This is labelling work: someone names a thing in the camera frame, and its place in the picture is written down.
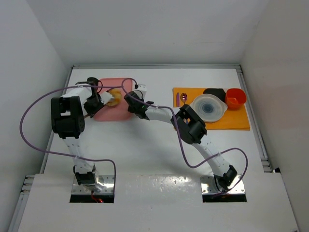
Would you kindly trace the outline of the pink rectangular tray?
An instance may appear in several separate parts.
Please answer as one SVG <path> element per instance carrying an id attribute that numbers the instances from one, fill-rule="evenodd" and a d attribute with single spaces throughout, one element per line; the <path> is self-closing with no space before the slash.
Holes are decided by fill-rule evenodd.
<path id="1" fill-rule="evenodd" d="M 124 78 L 102 78 L 100 81 L 104 86 L 115 87 L 120 86 Z M 129 120 L 132 117 L 132 114 L 127 111 L 128 104 L 124 100 L 125 92 L 122 88 L 117 88 L 120 90 L 122 95 L 121 101 L 119 104 L 113 107 L 105 106 L 103 109 L 98 111 L 93 119 L 96 121 L 123 121 Z"/>

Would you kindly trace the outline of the golden knotted bread roll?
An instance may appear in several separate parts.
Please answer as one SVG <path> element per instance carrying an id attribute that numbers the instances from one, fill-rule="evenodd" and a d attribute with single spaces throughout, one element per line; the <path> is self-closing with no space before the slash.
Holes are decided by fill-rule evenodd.
<path id="1" fill-rule="evenodd" d="M 113 99 L 106 103 L 108 107 L 115 107 L 121 102 L 122 93 L 119 89 L 110 89 L 108 93 L 113 96 Z"/>

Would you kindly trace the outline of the steel cake server wooden handle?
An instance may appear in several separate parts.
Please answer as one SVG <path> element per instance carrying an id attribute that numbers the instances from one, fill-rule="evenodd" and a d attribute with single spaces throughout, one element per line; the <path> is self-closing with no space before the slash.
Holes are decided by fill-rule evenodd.
<path id="1" fill-rule="evenodd" d="M 107 91 L 104 91 L 104 92 L 100 93 L 99 95 L 100 95 L 100 98 L 101 98 L 100 101 L 104 105 L 106 105 L 107 103 L 112 102 L 114 100 L 114 96 Z"/>

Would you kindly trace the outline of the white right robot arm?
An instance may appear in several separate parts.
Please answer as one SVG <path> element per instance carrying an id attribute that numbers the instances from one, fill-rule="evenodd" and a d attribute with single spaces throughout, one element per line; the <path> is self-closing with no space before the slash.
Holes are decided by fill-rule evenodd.
<path id="1" fill-rule="evenodd" d="M 183 159 L 188 167 L 195 169 L 207 162 L 212 169 L 217 184 L 224 190 L 232 184 L 237 176 L 236 169 L 227 162 L 221 153 L 207 139 L 206 124 L 198 114 L 185 104 L 180 108 L 155 106 L 152 101 L 144 102 L 136 91 L 131 91 L 124 96 L 128 104 L 128 111 L 140 119 L 156 120 L 171 124 L 177 132 Z M 182 142 L 192 145 L 204 158 L 193 166 L 189 164 L 183 149 Z"/>

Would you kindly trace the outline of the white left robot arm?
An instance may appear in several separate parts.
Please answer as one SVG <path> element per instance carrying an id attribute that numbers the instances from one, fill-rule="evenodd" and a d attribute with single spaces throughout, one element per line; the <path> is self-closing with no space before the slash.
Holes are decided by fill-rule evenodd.
<path id="1" fill-rule="evenodd" d="M 92 192 L 100 192 L 103 184 L 93 161 L 85 160 L 86 154 L 81 149 L 81 135 L 85 129 L 84 115 L 91 118 L 104 107 L 97 90 L 102 83 L 89 77 L 85 82 L 78 82 L 77 87 L 61 97 L 51 99 L 52 130 L 58 134 L 73 155 L 73 172 L 78 185 Z"/>

